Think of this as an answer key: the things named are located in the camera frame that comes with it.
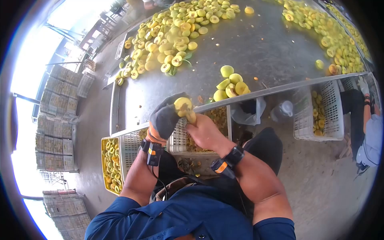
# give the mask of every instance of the hand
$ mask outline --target hand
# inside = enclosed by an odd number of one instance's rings
[[[379,107],[377,106],[377,104],[373,105],[374,109],[375,109],[375,114],[380,116],[380,109]]]
[[[153,1],[149,1],[149,2],[145,2],[144,3],[144,8],[146,10],[150,10],[150,9],[153,9],[155,6],[155,4],[153,3]]]
[[[361,76],[359,76],[358,84],[359,84],[359,86],[360,86],[360,89],[361,89],[362,94],[363,94],[364,96],[365,96],[366,94],[368,94],[368,96],[369,96],[369,88],[368,88],[368,84],[367,84],[367,82],[365,81],[365,79],[363,79]]]
[[[208,116],[196,114],[196,119],[196,127],[187,124],[185,129],[199,147],[215,151],[220,157],[224,157],[236,146],[217,129]]]
[[[167,139],[172,134],[180,117],[175,112],[175,105],[173,104],[176,99],[189,96],[185,93],[177,93],[167,97],[161,104],[159,104],[149,117],[149,128],[147,131],[147,138],[151,142],[157,142],[165,146]]]

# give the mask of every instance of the orange tag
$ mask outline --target orange tag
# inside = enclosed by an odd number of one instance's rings
[[[226,162],[223,162],[223,164],[221,164],[221,166],[217,170],[215,170],[215,172],[217,174],[222,173],[227,166],[228,166],[228,164]]]
[[[153,151],[152,149],[148,149],[149,155],[156,155],[156,151]]]

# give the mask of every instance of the plastic bottle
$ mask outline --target plastic bottle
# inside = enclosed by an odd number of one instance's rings
[[[275,122],[285,122],[293,116],[293,104],[290,101],[284,101],[274,107],[271,111],[271,118]]]

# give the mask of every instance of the stacked crate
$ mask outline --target stacked crate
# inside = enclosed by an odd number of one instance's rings
[[[44,206],[64,240],[84,239],[91,219],[83,196],[74,190],[43,191]]]
[[[54,65],[40,101],[37,117],[37,169],[74,170],[72,124],[78,96],[86,98],[95,80],[90,73],[75,73]]]
[[[39,115],[36,133],[37,169],[73,171],[72,124],[61,123]]]

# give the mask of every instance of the blue shirt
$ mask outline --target blue shirt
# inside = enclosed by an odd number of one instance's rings
[[[365,138],[356,156],[357,163],[376,167],[380,162],[383,141],[383,117],[373,114],[365,126]]]
[[[215,197],[218,189],[190,186],[169,200],[141,207],[118,197],[89,224],[85,239],[296,239],[293,221],[269,218],[252,226],[242,212]]]

